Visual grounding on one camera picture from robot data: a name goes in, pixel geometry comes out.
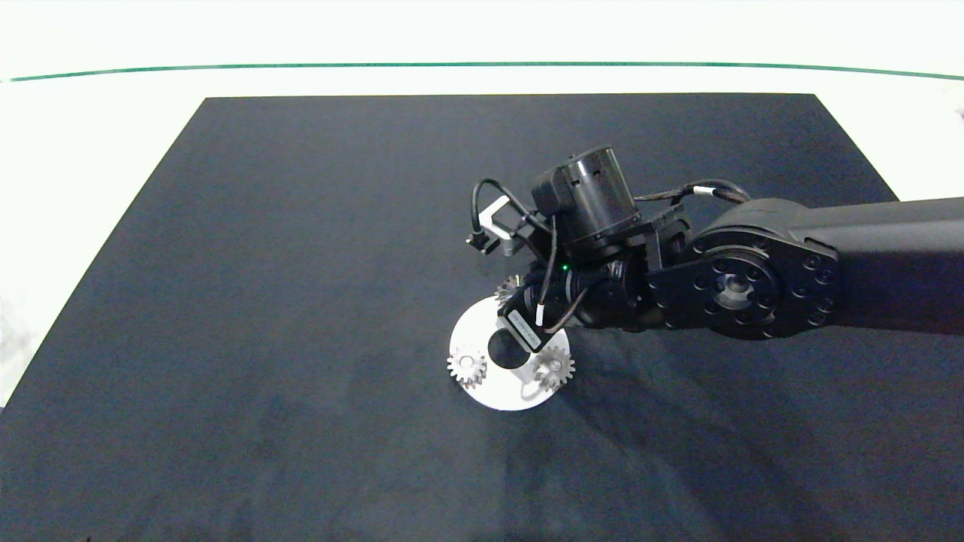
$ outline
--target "white circular plate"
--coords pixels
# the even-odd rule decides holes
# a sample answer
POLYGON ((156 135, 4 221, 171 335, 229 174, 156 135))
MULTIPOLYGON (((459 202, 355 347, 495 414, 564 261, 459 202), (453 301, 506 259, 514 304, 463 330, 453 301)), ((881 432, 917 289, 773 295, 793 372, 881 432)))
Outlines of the white circular plate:
MULTIPOLYGON (((449 356, 462 352, 483 352, 486 357, 486 372, 482 382, 466 388, 473 399, 496 410, 525 410, 541 404, 552 397, 553 390, 547 390, 535 380, 538 354, 529 354, 529 359, 517 368, 503 368, 492 361, 489 353, 489 339, 505 326, 498 319, 498 301, 487 297, 469 307, 462 314, 452 330, 448 342, 449 356)), ((560 330, 545 348, 561 348, 569 354, 569 338, 565 330, 560 330)))

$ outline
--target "black table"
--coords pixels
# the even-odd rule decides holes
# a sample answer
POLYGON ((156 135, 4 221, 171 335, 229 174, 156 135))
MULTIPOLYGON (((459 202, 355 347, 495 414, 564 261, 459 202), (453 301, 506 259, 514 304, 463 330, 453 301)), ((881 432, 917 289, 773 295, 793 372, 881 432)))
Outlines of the black table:
POLYGON ((526 264, 466 247, 471 185, 605 143, 636 193, 894 199, 812 95, 208 99, 0 415, 0 539, 959 537, 962 338, 576 330, 535 409, 451 381, 526 264))

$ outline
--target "black cable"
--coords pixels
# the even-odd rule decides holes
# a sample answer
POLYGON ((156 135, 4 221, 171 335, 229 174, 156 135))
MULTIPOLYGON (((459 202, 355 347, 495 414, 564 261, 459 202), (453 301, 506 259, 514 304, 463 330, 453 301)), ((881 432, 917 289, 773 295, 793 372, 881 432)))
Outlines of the black cable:
POLYGON ((521 214, 525 222, 531 224, 535 228, 549 233, 549 228, 545 224, 536 220, 536 217, 532 216, 532 211, 525 208, 525 205, 522 204, 519 198, 516 198, 512 192, 509 192, 508 188, 503 187, 500 182, 493 178, 483 178, 482 180, 476 182, 475 187, 472 188, 472 233, 482 233, 482 225, 479 223, 479 191, 485 184, 491 184, 496 190, 509 198, 509 203, 511 203, 512 206, 519 211, 519 214, 521 214))
POLYGON ((555 215, 552 215, 552 248, 549 251, 549 267, 546 268, 546 276, 543 278, 543 289, 539 293, 539 305, 546 304, 546 292, 549 291, 549 280, 552 277, 552 268, 555 266, 557 235, 558 235, 558 230, 555 227, 555 215))
POLYGON ((562 317, 559 318, 559 321, 556 322, 556 324, 553 325, 552 327, 544 328, 546 333, 548 333, 549 335, 552 335, 553 333, 561 330, 562 326, 566 325, 566 322, 568 322, 569 319, 573 317, 573 314, 576 313, 576 309, 579 307, 579 303, 582 303, 582 300, 585 299, 586 294, 589 293, 589 290, 591 290, 593 286, 601 282, 602 281, 597 281, 583 288, 582 291, 580 291, 579 295, 576 296, 576 299, 573 301, 573 303, 566 309, 565 312, 562 313, 562 317))
POLYGON ((688 182, 687 184, 684 184, 678 188, 662 190, 660 192, 654 192, 653 194, 647 194, 645 196, 636 196, 633 198, 633 200, 636 202, 672 200, 671 203, 675 205, 684 197, 693 194, 693 189, 698 186, 713 188, 714 190, 712 194, 716 198, 726 200, 728 202, 745 203, 752 200, 750 194, 746 190, 743 190, 738 184, 722 178, 704 178, 694 182, 688 182))

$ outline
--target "silver gear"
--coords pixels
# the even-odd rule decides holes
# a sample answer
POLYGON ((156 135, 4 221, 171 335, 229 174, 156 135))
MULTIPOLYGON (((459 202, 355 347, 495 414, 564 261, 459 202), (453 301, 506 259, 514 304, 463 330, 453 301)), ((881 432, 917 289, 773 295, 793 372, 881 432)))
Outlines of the silver gear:
POLYGON ((504 305, 506 301, 509 300, 522 286, 522 276, 512 275, 506 280, 502 281, 502 284, 498 285, 495 289, 495 300, 498 301, 500 306, 504 305))
POLYGON ((544 390, 555 392, 573 377, 576 362, 562 348, 548 346, 536 358, 535 379, 544 390))
POLYGON ((488 360, 481 352, 456 348, 448 357, 448 371, 463 388, 474 388, 482 383, 488 360))

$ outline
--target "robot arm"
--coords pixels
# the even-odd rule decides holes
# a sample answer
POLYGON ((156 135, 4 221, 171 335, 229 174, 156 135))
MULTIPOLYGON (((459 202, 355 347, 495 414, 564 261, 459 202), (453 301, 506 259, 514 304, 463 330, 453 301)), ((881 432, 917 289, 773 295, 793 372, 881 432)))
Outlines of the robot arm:
MULTIPOLYGON (((538 214, 517 208, 498 228, 536 257, 499 310, 530 352, 571 321, 738 339, 831 324, 964 335, 964 198, 810 209, 710 181, 644 198, 671 200, 644 218, 610 147, 544 172, 532 196, 538 214), (737 205, 693 235, 689 193, 737 205)), ((481 228, 467 242, 486 254, 495 245, 481 228)))

